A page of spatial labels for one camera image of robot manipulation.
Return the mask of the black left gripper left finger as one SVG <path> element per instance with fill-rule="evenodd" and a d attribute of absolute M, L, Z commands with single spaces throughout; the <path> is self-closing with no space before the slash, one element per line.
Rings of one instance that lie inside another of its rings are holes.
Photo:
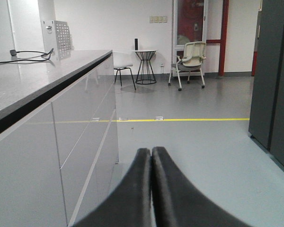
<path fill-rule="evenodd" d="M 151 226 L 151 153 L 137 150 L 120 184 L 76 227 L 150 227 Z"/>

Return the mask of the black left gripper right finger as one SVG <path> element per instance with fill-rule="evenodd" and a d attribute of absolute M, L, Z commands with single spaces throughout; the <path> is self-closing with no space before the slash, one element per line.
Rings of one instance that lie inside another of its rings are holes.
<path fill-rule="evenodd" d="M 246 227 L 202 194 L 164 147 L 152 149 L 152 195 L 159 227 Z"/>

